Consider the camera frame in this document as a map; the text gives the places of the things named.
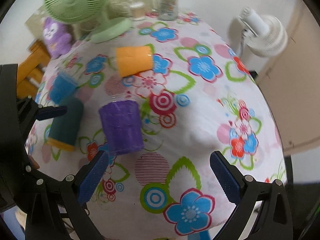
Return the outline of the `floral tablecloth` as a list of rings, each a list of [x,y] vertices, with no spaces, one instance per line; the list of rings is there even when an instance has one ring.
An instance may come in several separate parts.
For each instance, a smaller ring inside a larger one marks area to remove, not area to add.
[[[116,96],[139,104],[144,148],[112,157],[91,200],[90,218],[110,239],[186,239],[224,223],[234,209],[210,165],[218,150],[257,181],[286,181],[280,138],[269,107],[237,56],[193,13],[185,21],[148,16],[114,40],[79,41],[52,60],[36,101],[65,69],[84,104],[73,152],[47,143],[51,120],[38,121],[28,153],[43,173],[61,180],[107,149],[99,108]],[[116,48],[149,46],[153,68],[120,77]]]

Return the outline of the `white circulator fan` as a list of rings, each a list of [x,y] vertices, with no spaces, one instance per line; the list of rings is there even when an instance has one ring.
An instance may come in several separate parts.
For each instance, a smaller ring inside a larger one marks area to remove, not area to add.
[[[258,57],[275,57],[287,47],[288,35],[280,20],[244,7],[228,28],[232,55],[241,58],[245,48]]]

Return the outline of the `beige cartoon wall board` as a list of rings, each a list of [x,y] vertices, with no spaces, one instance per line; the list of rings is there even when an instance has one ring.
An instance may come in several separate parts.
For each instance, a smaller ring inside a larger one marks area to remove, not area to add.
[[[44,6],[39,7],[24,23],[34,38],[41,40],[43,38],[43,25],[44,20],[48,14]]]

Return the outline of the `cotton swab container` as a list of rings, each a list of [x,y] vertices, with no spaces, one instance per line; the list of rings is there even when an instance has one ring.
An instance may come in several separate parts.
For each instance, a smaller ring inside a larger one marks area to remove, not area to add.
[[[134,21],[142,21],[145,19],[145,4],[142,1],[132,3],[130,5],[132,19]]]

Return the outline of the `green desk fan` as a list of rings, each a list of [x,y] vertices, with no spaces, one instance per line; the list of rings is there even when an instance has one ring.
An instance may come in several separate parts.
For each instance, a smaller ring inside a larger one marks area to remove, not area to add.
[[[129,18],[109,18],[109,3],[110,0],[44,0],[44,7],[51,18],[65,24],[96,20],[90,31],[90,40],[102,43],[120,36],[132,27]]]

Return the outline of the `blue plastic cup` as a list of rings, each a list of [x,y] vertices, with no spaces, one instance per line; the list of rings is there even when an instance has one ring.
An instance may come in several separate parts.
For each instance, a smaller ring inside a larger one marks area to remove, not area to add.
[[[59,72],[53,81],[49,97],[55,104],[59,104],[62,99],[72,95],[77,87],[78,83],[73,77],[65,72]]]

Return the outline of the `purple plastic cup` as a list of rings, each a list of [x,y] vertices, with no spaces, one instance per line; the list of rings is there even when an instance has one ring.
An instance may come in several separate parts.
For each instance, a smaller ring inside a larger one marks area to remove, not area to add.
[[[137,102],[109,102],[100,107],[99,115],[110,155],[135,153],[144,148],[142,121]]]

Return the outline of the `dark green cup orange rim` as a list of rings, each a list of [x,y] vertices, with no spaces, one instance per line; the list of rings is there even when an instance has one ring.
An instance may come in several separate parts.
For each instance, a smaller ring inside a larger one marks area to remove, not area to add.
[[[58,149],[73,152],[84,112],[80,99],[69,96],[61,100],[59,106],[67,107],[67,112],[53,119],[47,143]]]

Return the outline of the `wooden chair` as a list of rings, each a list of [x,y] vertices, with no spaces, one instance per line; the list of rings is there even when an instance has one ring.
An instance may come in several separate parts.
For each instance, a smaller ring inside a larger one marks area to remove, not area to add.
[[[44,67],[48,66],[51,56],[44,43],[36,39],[29,46],[30,55],[18,66],[17,97],[23,99],[31,96],[35,98],[42,81]]]

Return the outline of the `purple plush toy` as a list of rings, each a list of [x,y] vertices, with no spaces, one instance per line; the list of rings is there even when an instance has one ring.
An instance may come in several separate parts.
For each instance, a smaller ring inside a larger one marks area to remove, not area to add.
[[[47,17],[43,24],[43,40],[52,59],[67,54],[72,48],[68,25]]]

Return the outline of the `orange plastic cup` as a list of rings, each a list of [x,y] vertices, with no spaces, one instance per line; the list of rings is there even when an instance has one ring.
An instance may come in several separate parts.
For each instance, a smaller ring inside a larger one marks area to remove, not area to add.
[[[149,46],[116,48],[116,65],[120,77],[135,75],[153,68]]]

